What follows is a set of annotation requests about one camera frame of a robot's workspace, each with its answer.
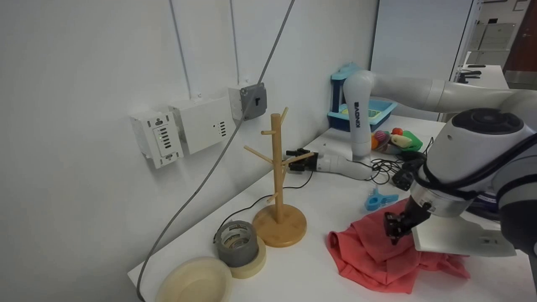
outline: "tape roll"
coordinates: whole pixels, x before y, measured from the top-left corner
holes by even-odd
[[[257,245],[259,245],[259,254],[257,257],[254,259],[254,262],[244,265],[244,267],[232,267],[232,275],[234,279],[249,279],[255,274],[259,274],[264,267],[265,267],[265,262],[267,262],[267,245],[265,242],[257,237]]]
[[[230,269],[252,264],[259,255],[255,230],[247,222],[229,222],[215,235],[218,259]]]

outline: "white wall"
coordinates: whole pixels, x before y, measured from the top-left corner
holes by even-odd
[[[524,20],[531,0],[505,0],[499,4],[485,4],[482,5],[482,14],[474,31],[474,39],[470,44],[472,56],[469,57],[469,64],[494,64],[504,66],[509,59],[510,47],[517,39],[517,32]],[[487,34],[487,25],[490,19],[497,19],[499,24],[512,25],[509,41],[502,49],[487,49],[482,47],[484,36]]]
[[[153,173],[130,114],[227,99],[237,79],[255,81],[286,5],[235,0],[237,69],[229,2],[175,0],[188,89],[168,0],[0,2],[0,301],[135,301],[126,272],[222,146]],[[297,2],[267,72],[270,111],[291,108],[287,148],[326,128],[329,74],[368,66],[375,10]],[[267,116],[245,124],[173,235],[267,171],[242,151],[269,150],[267,126]]]
[[[371,71],[396,77],[450,81],[472,0],[381,0]],[[398,104],[395,114],[438,119]]]

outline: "wooden base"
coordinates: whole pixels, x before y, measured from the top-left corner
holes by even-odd
[[[289,247],[302,240],[306,235],[306,217],[291,205],[282,205],[282,222],[276,222],[276,207],[260,210],[254,218],[257,235],[269,247]]]

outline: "wooden mug tree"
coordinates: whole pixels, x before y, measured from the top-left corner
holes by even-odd
[[[254,148],[245,146],[247,151],[270,163],[274,170],[272,200],[276,203],[260,210],[254,218],[257,235],[270,247],[289,247],[301,242],[307,227],[304,213],[299,208],[284,203],[284,180],[291,163],[302,161],[312,156],[312,153],[287,161],[282,160],[282,121],[286,114],[287,108],[282,114],[270,114],[272,130],[262,131],[264,136],[272,136],[272,160]]]

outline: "black cable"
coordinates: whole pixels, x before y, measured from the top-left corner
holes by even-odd
[[[294,5],[296,5],[296,0],[291,0],[289,9],[287,9],[286,17],[284,17],[284,22],[282,22],[281,31],[279,31],[279,36],[276,37],[276,41],[274,41],[274,44],[272,44],[272,49],[270,49],[270,52],[269,52],[269,59],[267,59],[267,62],[265,62],[265,66],[264,66],[262,74],[259,76],[257,84],[260,84],[260,83],[264,81],[264,77],[265,77],[265,72],[267,72],[269,64],[270,64],[270,61],[272,61],[274,51],[276,51],[276,47],[277,47],[279,42],[281,42],[282,32],[284,32],[284,29],[286,29],[287,19],[289,19],[291,10],[292,10]]]
[[[517,158],[517,160],[507,163],[507,165],[502,166],[502,168],[499,170],[499,173],[490,180],[490,188],[495,188],[495,187],[497,187],[497,178],[499,178],[499,175],[502,175],[510,165],[515,165],[515,163],[526,161],[526,160],[536,160],[536,158],[537,158],[537,155],[529,155],[529,156],[522,156],[522,158]]]
[[[284,187],[284,190],[301,190],[309,185],[309,182],[314,178],[314,171],[309,175],[309,178],[301,187]]]
[[[180,49],[180,57],[182,57],[182,66],[183,66],[183,74],[185,74],[185,83],[188,88],[188,98],[192,99],[192,86],[190,86],[190,76],[187,71],[187,59],[185,59],[185,52],[183,52],[183,44],[182,44],[182,34],[180,34],[180,27],[178,27],[178,17],[175,15],[175,4],[173,0],[168,0],[170,4],[170,10],[171,10],[171,22],[173,22],[173,32],[178,42],[178,49]]]
[[[378,160],[373,160],[371,161],[371,166],[369,166],[373,171],[376,171],[375,176],[371,176],[371,182],[375,185],[386,185],[391,182],[393,175],[398,173],[401,170],[401,163],[400,161],[395,161],[395,160],[383,160],[383,158],[378,158]]]
[[[284,27],[286,27],[286,24],[287,24],[287,19],[289,19],[289,15],[291,15],[291,10],[292,10],[294,4],[296,4],[296,0],[292,0],[292,2],[289,4],[289,9],[287,9],[287,12],[286,12],[286,19],[284,19],[284,22],[282,22],[282,25],[281,25],[281,31],[279,31],[279,36],[277,36],[276,42],[272,44],[270,54],[269,54],[269,57],[267,57],[267,61],[265,61],[262,76],[259,77],[259,83],[262,83],[262,79],[264,79],[264,76],[265,76],[265,72],[267,72],[267,69],[269,69],[269,64],[270,64],[272,56],[274,56],[274,52],[276,52],[276,49],[277,49],[277,46],[279,46],[279,41],[281,41],[281,37],[282,37]],[[234,135],[230,136],[229,143],[225,145],[224,151],[220,153],[220,156],[217,158],[215,165],[210,168],[210,171],[207,173],[207,176],[203,178],[203,182],[200,183],[200,187],[190,195],[190,198],[182,205],[182,208],[171,217],[171,220],[166,223],[166,227],[161,230],[161,234],[160,234],[158,239],[155,240],[151,250],[148,252],[148,255],[146,255],[146,259],[145,259],[145,262],[143,262],[143,267],[141,267],[141,270],[140,270],[140,275],[138,275],[136,296],[138,296],[140,301],[143,301],[143,302],[146,301],[146,299],[143,297],[143,294],[141,294],[141,281],[143,281],[143,275],[145,275],[145,272],[146,272],[146,267],[148,267],[150,259],[151,259],[153,254],[156,252],[160,242],[163,240],[163,237],[166,235],[166,232],[170,230],[170,227],[173,225],[173,222],[175,222],[175,220],[185,212],[185,208],[198,197],[198,193],[203,190],[205,183],[207,183],[207,182],[210,180],[210,176],[215,173],[215,170],[218,168],[222,158],[225,156],[225,153],[227,153],[229,148],[232,146],[232,143],[234,143],[239,130],[242,128],[244,121],[245,121],[245,119],[240,119],[240,121],[237,123],[237,128],[235,128]]]
[[[314,171],[309,175],[309,178],[307,178],[301,187],[284,187],[284,190],[302,190],[304,187],[309,185],[309,182],[311,182],[312,178],[314,178]],[[257,203],[260,203],[260,202],[264,202],[264,200],[267,200],[267,198],[272,198],[272,195],[260,197],[260,198],[257,198],[252,205],[249,205],[249,207],[245,207],[245,208],[240,208],[240,210],[230,213],[230,215],[220,223],[220,228],[222,228],[232,217],[252,210],[254,207],[257,207]]]
[[[361,165],[361,166],[366,166],[366,168],[369,168],[373,173],[376,173],[376,175],[373,175],[368,182],[376,183],[376,178],[383,173],[378,166],[366,165],[366,163],[363,163],[363,161],[354,161],[354,163],[358,163],[358,165]]]
[[[432,145],[433,145],[433,138],[430,140],[430,143],[427,145],[427,148],[423,150],[423,155],[428,155],[428,151],[430,151],[430,148],[432,148]]]

